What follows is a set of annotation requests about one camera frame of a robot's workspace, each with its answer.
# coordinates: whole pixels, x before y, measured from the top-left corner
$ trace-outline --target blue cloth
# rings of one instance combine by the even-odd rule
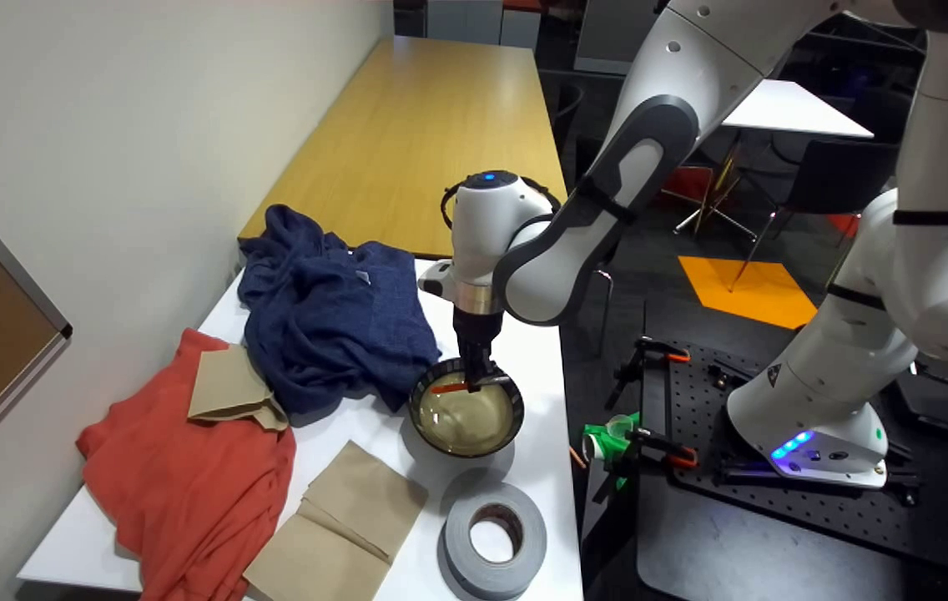
[[[412,254],[384,244],[349,250],[286,205],[270,205],[265,237],[240,250],[244,347],[293,418],[320,418],[368,387],[396,410],[438,360]]]

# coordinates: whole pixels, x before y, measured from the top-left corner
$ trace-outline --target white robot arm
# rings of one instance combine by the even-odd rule
[[[929,28],[929,63],[899,160],[899,190],[878,198],[819,317],[729,396],[736,430],[775,471],[800,480],[882,487],[884,430],[868,396],[892,383],[918,350],[948,360],[948,0],[676,0],[657,17],[623,81],[609,142],[544,220],[537,190],[503,220],[455,198],[455,268],[445,290],[459,304],[468,383],[487,372],[501,311],[557,323],[629,224],[684,157],[766,81],[798,35],[836,12]],[[460,239],[492,239],[478,270]],[[478,288],[484,304],[460,300]]]

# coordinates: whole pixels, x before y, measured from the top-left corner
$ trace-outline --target tape roll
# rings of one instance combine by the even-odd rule
[[[514,556],[487,560],[471,540],[478,519],[508,531]],[[548,549],[548,531],[537,503],[508,484],[473,484],[448,510],[442,527],[442,567],[473,597],[518,597],[532,588]]]

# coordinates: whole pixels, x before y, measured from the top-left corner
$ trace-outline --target orange object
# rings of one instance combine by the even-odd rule
[[[679,258],[700,308],[795,331],[816,317],[816,304],[786,264],[753,261],[736,283],[743,261]]]
[[[78,438],[85,484],[139,556],[147,601],[237,601],[285,506],[293,430],[186,419],[202,352],[220,347],[186,331],[159,372]]]

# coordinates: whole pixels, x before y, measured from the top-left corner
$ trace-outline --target fabric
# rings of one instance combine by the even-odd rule
[[[760,321],[773,328],[805,328],[816,317],[816,304],[786,264],[753,261],[736,283],[746,261],[679,258],[700,308]]]
[[[424,496],[419,484],[349,442],[254,556],[248,582],[270,601],[375,597]]]
[[[244,347],[291,412],[320,418],[368,387],[396,410],[438,360],[412,254],[349,250],[291,205],[270,205],[265,237],[240,250]]]
[[[136,555],[147,601],[240,597],[286,496],[291,430],[186,419],[202,352],[220,347],[186,331],[159,372],[78,438],[85,484]]]
[[[286,412],[265,376],[251,366],[248,350],[226,347],[202,352],[191,419],[257,419],[265,430],[286,430]]]

